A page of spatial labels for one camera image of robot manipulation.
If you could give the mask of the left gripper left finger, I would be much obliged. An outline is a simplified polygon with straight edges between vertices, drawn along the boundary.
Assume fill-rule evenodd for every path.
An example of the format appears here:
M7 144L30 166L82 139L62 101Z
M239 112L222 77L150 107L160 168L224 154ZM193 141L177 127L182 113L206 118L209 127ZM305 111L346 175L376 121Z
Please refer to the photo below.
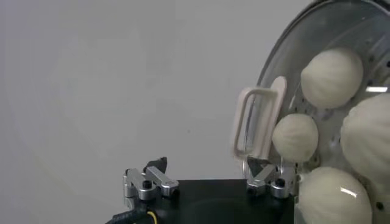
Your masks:
M161 157L149 161L142 171L135 168L125 170L122 176L124 199L149 201L158 192L163 197L171 198L179 190L179 182L165 174L167 166L168 158Z

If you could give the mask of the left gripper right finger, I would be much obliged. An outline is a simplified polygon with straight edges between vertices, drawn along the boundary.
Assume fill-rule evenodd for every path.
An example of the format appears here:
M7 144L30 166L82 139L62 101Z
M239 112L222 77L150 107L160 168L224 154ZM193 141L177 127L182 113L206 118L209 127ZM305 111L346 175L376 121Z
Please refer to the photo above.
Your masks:
M270 193L275 198L297 195L295 165L272 164L265 159L247 157L247 193L253 197Z

